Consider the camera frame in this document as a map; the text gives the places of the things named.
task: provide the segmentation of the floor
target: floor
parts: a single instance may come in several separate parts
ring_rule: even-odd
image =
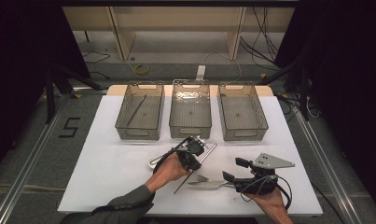
[[[137,78],[130,65],[140,63],[150,64],[150,74],[140,78],[158,79],[195,77],[200,64],[207,65],[206,75],[213,80],[224,78],[220,75],[222,71],[227,71],[230,79],[241,77],[260,80],[261,76],[274,73],[266,67],[276,68],[264,60],[253,61],[251,54],[242,48],[239,48],[236,61],[228,60],[222,33],[140,33],[134,40],[127,62],[118,57],[112,34],[88,32],[90,42],[84,32],[75,32],[75,35],[82,54],[87,54],[84,59],[92,72],[91,79],[103,86],[126,83],[129,79]],[[243,37],[252,44],[256,34],[244,34]],[[272,34],[273,44],[279,46],[282,38],[283,34]],[[271,57],[263,39],[259,40],[257,48]],[[271,84],[274,93],[284,92],[284,81],[281,78]],[[58,204],[74,170],[96,108],[101,97],[106,94],[106,91],[91,91],[75,80],[71,80],[71,83],[76,88],[72,95],[61,95],[55,90],[58,113],[50,124],[45,124],[46,97],[38,99],[24,132],[16,140],[16,147],[2,161],[0,216],[4,218],[0,223],[59,223],[65,216],[57,212]],[[293,92],[288,96],[298,97]],[[313,109],[310,121],[307,122],[293,107],[288,113],[290,107],[284,101],[280,101],[280,105],[307,174],[319,189],[315,192],[324,209],[321,217],[293,217],[294,222],[376,223],[376,205],[348,160],[343,157],[324,118],[315,118],[318,111]],[[76,126],[78,130],[74,137],[61,138],[61,135],[72,134],[71,130],[64,129],[68,120],[68,125]],[[271,223],[266,217],[258,217],[257,220],[259,223]]]

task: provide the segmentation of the white tabletop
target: white tabletop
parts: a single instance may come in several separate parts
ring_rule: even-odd
[[[222,171],[236,177],[252,177],[249,169],[237,166],[235,158],[254,160],[261,152],[292,161],[292,168],[276,169],[292,188],[293,201],[288,210],[290,216],[319,216],[322,209],[313,192],[309,178],[276,97],[259,97],[269,124],[262,141],[224,142],[220,116],[215,97],[211,97],[212,129],[206,140],[210,147],[218,146],[187,182],[196,181],[196,175],[221,180]],[[91,125],[86,143],[77,166],[68,183],[58,211],[64,213],[90,212],[111,199],[124,195],[144,184],[152,170],[147,160],[164,154],[182,139],[172,139],[168,121],[171,97],[166,96],[161,120],[160,140],[151,142],[122,141],[115,123],[123,96],[104,96]],[[250,217],[263,212],[254,203],[246,203],[235,189],[221,187],[217,190],[197,190],[185,184],[176,194],[176,188],[184,178],[169,183],[156,193],[150,215],[193,217]],[[289,192],[287,185],[279,184]]]

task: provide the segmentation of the metal fork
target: metal fork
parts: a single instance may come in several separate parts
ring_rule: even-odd
[[[196,179],[199,182],[211,182],[212,181],[210,178],[205,177],[203,175],[197,175]],[[225,186],[225,187],[234,188],[234,185],[232,183],[228,182],[228,181],[225,181],[225,183],[222,184],[222,185]]]
[[[197,175],[197,181],[199,181],[199,182],[207,182],[209,180],[210,179],[208,177],[205,177],[203,175]]]

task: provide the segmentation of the fork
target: fork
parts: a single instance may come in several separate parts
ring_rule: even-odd
[[[203,176],[203,175],[197,175],[196,179],[199,182],[211,182],[211,181],[213,181],[210,178],[208,178],[206,176]],[[225,186],[225,187],[232,187],[232,188],[234,188],[234,185],[232,183],[230,183],[229,181],[225,181],[225,183],[222,184],[222,185]]]
[[[210,178],[205,177],[205,176],[203,176],[203,175],[197,175],[196,179],[197,179],[197,181],[199,181],[199,182],[209,182],[209,183],[213,182],[213,180],[211,180]],[[225,187],[229,187],[229,188],[234,188],[234,185],[233,185],[232,183],[230,183],[229,181],[226,181],[226,180],[225,180],[223,183],[220,183],[220,184],[218,184],[217,186],[215,186],[215,188],[217,189],[217,188],[219,188],[220,186],[225,186]]]
[[[208,177],[205,177],[203,175],[197,175],[196,178],[197,178],[197,181],[199,181],[199,182],[207,182],[207,181],[210,180]]]

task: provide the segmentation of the electrical wire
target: electrical wire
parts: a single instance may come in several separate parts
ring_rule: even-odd
[[[82,55],[82,57],[84,58],[84,57],[86,57],[86,56],[88,56],[89,54],[92,54],[92,53],[96,53],[96,54],[104,55],[105,57],[102,58],[102,59],[100,59],[100,60],[97,60],[97,61],[95,61],[95,62],[86,62],[86,61],[85,61],[85,63],[98,63],[98,62],[100,62],[100,61],[103,61],[103,60],[105,60],[105,59],[111,57],[110,54],[100,53],[100,52],[97,52],[97,51],[90,51],[89,53]]]
[[[257,182],[259,182],[260,180],[263,180],[263,179],[265,179],[263,182],[262,182],[262,184],[260,185],[260,188],[258,189],[258,191],[257,191],[257,193],[255,194],[255,196],[254,196],[254,198],[260,193],[260,190],[261,190],[261,188],[263,187],[263,184],[269,179],[269,177],[268,176],[263,176],[263,177],[261,177],[259,180],[257,180],[257,181],[254,181],[254,182],[252,182],[252,183],[250,183],[248,186],[246,186],[241,192],[240,192],[240,196],[241,196],[241,198],[244,200],[244,201],[246,201],[247,203],[248,202],[251,202],[252,201],[252,199],[250,198],[249,200],[246,200],[245,198],[244,198],[244,192],[249,188],[249,187],[251,187],[252,185],[254,185],[254,184],[256,184]]]
[[[255,18],[257,19],[258,26],[260,28],[259,35],[263,34],[263,36],[265,37],[265,39],[266,39],[266,45],[268,47],[268,51],[269,51],[272,59],[274,60],[274,56],[276,55],[276,52],[275,52],[274,49],[276,49],[278,51],[278,48],[275,47],[274,44],[272,43],[272,40],[270,39],[270,36],[268,34],[268,30],[267,30],[267,26],[268,26],[268,22],[269,22],[268,19],[267,19],[267,16],[268,16],[269,9],[267,7],[263,8],[263,22],[262,22],[261,25],[260,25],[260,21],[259,21],[259,18],[258,18],[258,14],[255,11],[255,8],[252,7],[252,9],[254,11]]]
[[[90,73],[100,74],[101,76],[105,77],[106,79],[111,79],[111,77],[108,77],[108,76],[104,75],[104,74],[101,73],[101,72],[90,72]]]
[[[266,183],[266,182],[269,182],[269,181],[271,181],[271,182],[273,182],[273,183],[275,183],[276,184],[276,187],[279,189],[279,190],[281,190],[281,192],[286,196],[286,199],[287,199],[287,202],[286,202],[286,205],[285,205],[285,209],[287,210],[288,208],[289,208],[289,206],[290,206],[290,204],[292,204],[292,188],[290,188],[290,185],[289,185],[289,183],[284,179],[284,178],[282,178],[281,176],[279,176],[279,175],[277,175],[277,177],[278,178],[280,178],[280,179],[282,179],[282,180],[284,180],[285,182],[286,182],[286,184],[287,184],[287,186],[288,186],[288,188],[289,188],[289,195],[286,193],[286,191],[279,185],[279,184],[277,184],[276,182],[274,182],[274,181],[272,181],[272,179],[268,176],[268,175],[266,175],[266,176],[264,176],[264,177],[262,177],[262,178],[260,178],[259,180],[257,180],[257,181],[255,181],[255,182],[252,182],[251,184],[249,184],[248,186],[246,186],[241,192],[240,192],[240,196],[241,196],[241,198],[244,200],[244,201],[246,201],[246,202],[251,202],[259,193],[260,193],[260,190],[263,188],[263,185]],[[244,198],[244,192],[249,188],[249,187],[251,187],[252,185],[254,185],[254,184],[256,184],[257,182],[259,182],[259,181],[261,181],[261,180],[263,180],[263,182],[260,184],[260,187],[258,188],[258,191],[257,191],[257,193],[254,195],[254,197],[251,199],[249,199],[249,200],[246,200],[245,198]]]
[[[126,64],[130,66],[130,68],[132,69],[132,72],[134,73],[134,75],[135,75],[136,77],[139,77],[139,78],[141,78],[141,79],[147,79],[147,80],[154,80],[154,81],[164,82],[164,80],[160,80],[160,79],[157,79],[157,78],[142,77],[142,75],[138,75],[138,74],[136,73],[136,69],[134,69],[130,63],[126,62]]]
[[[243,76],[243,72],[241,71],[241,67],[240,67],[240,65],[239,65],[237,62],[235,62],[234,60],[229,59],[228,57],[224,56],[223,54],[221,54],[221,53],[219,53],[219,52],[211,52],[211,53],[208,53],[208,54],[205,56],[204,60],[202,61],[202,65],[205,66],[205,60],[207,60],[208,56],[210,56],[210,55],[212,55],[212,54],[219,54],[220,56],[222,56],[222,57],[225,58],[226,60],[231,61],[231,62],[237,64],[237,66],[238,66],[238,70],[240,71],[240,75],[239,75],[239,77],[237,77],[237,78],[234,79],[233,81],[227,82],[226,84],[230,84],[230,83],[232,83],[232,82],[236,82],[236,81],[238,81],[238,80]]]
[[[318,113],[317,113],[316,115],[314,115],[314,114],[311,112],[311,108],[309,108],[309,102],[310,102],[310,97],[307,98],[307,104],[306,104],[307,111],[309,112],[309,114],[310,114],[314,119],[319,118],[319,115],[321,114],[321,111],[318,110]]]
[[[325,194],[313,183],[313,181],[310,181],[310,183],[312,184],[313,188],[315,188],[318,191],[318,193],[321,194],[321,196],[325,199],[325,201],[327,201],[327,203],[333,209],[333,211],[335,212],[336,216],[339,218],[339,220],[341,221],[341,223],[342,224],[346,224],[346,222],[344,221],[344,219],[342,219],[342,216],[339,213],[339,211],[332,204],[332,202],[327,198],[327,196],[325,196]]]

